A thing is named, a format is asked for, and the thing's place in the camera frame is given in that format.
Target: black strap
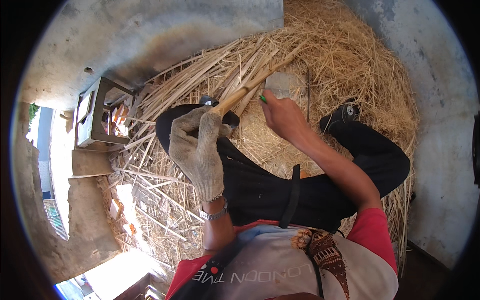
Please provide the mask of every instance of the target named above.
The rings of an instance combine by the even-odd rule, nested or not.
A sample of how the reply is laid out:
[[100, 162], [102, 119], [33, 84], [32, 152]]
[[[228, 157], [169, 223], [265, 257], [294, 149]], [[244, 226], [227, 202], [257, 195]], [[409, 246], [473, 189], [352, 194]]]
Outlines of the black strap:
[[315, 277], [317, 278], [318, 296], [323, 298], [324, 297], [324, 288], [322, 286], [322, 276], [320, 275], [320, 270], [318, 269], [317, 262], [313, 258], [312, 253], [310, 252], [310, 245], [312, 244], [314, 234], [315, 234], [314, 231], [312, 231], [312, 238], [310, 238], [310, 241], [308, 242], [305, 250], [306, 250], [308, 258], [312, 262], [313, 269], [315, 271]]
[[297, 205], [299, 204], [300, 198], [300, 165], [293, 167], [292, 171], [292, 191], [290, 192], [290, 199], [288, 200], [287, 207], [283, 212], [282, 218], [280, 219], [279, 226], [280, 228], [287, 228], [292, 220], [295, 210], [297, 210]]

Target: gloved hand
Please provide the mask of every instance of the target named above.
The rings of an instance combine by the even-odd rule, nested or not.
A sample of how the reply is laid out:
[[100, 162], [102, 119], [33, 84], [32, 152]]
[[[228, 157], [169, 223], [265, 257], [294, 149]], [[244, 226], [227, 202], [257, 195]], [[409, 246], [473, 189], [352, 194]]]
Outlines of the gloved hand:
[[[208, 112], [212, 107], [196, 108], [172, 122], [168, 153], [190, 179], [202, 202], [212, 202], [223, 193], [223, 166], [216, 141], [231, 128], [222, 117]], [[198, 129], [198, 139], [188, 135]]]

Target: metal watch band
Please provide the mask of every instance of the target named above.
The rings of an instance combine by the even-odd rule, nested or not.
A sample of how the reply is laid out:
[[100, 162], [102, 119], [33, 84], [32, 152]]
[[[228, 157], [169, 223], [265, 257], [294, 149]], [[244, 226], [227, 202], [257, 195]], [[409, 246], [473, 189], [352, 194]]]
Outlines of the metal watch band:
[[215, 213], [215, 214], [207, 214], [205, 211], [204, 211], [204, 208], [201, 207], [200, 208], [200, 217], [202, 219], [204, 219], [205, 221], [213, 221], [213, 220], [217, 220], [218, 218], [220, 218], [221, 216], [223, 216], [224, 214], [227, 213], [227, 206], [228, 206], [228, 203], [227, 203], [227, 199], [224, 197], [223, 198], [225, 200], [225, 205], [223, 206], [222, 210], [219, 211], [218, 213]]

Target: leg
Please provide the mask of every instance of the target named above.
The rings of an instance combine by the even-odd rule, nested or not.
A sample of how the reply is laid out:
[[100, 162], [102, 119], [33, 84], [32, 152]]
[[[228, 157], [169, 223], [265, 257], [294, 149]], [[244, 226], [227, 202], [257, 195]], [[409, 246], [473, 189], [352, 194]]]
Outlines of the leg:
[[[380, 197], [399, 186], [407, 177], [410, 161], [392, 141], [360, 122], [338, 122], [330, 133], [354, 156], [353, 162], [372, 179]], [[330, 232], [341, 219], [357, 208], [325, 174], [300, 180], [299, 206], [292, 223]]]
[[[167, 154], [172, 121], [201, 106], [179, 105], [157, 118], [156, 135]], [[228, 123], [228, 115], [222, 122]], [[258, 219], [279, 220], [290, 195], [290, 180], [274, 176], [249, 160], [226, 137], [218, 139], [217, 151], [222, 160], [224, 196], [233, 224], [245, 225]]]

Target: hand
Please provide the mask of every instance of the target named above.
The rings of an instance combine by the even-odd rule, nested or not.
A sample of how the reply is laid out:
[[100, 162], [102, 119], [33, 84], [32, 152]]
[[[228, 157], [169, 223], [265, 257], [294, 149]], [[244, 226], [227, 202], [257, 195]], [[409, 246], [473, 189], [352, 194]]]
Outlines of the hand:
[[[211, 202], [223, 193], [223, 166], [216, 150], [219, 136], [231, 128], [222, 124], [222, 117], [208, 112], [212, 107], [196, 108], [172, 122], [170, 158], [195, 186], [199, 199]], [[188, 135], [198, 129], [198, 139]]]
[[267, 103], [259, 101], [267, 126], [278, 136], [297, 146], [313, 133], [302, 111], [292, 99], [277, 99], [270, 90], [264, 90], [263, 95]]

